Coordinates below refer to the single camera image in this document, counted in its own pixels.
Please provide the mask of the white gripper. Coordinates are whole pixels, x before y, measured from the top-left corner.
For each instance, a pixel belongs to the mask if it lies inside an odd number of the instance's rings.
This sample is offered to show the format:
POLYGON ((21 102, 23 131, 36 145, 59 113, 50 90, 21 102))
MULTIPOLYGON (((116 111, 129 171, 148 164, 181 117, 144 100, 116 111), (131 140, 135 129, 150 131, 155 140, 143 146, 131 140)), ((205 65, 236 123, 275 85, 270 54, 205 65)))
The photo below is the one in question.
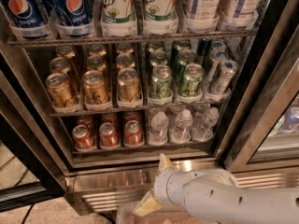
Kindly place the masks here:
POLYGON ((182 205, 182 191, 186 173, 175 170, 170 159, 160 154, 158 171, 155 179, 154 195, 150 190, 136 205, 133 214, 144 217, 163 208, 163 205, 182 205))

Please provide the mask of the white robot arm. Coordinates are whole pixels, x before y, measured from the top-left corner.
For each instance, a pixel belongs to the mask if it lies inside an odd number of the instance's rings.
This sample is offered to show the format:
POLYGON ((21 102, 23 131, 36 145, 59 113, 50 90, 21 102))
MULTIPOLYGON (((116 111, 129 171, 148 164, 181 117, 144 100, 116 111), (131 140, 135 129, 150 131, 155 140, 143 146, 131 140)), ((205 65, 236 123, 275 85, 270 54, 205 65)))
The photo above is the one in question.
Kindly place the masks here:
POLYGON ((297 188, 243 189, 224 169, 182 172, 161 154, 153 189, 134 214, 144 217, 173 205, 204 221, 299 224, 298 200, 297 188))

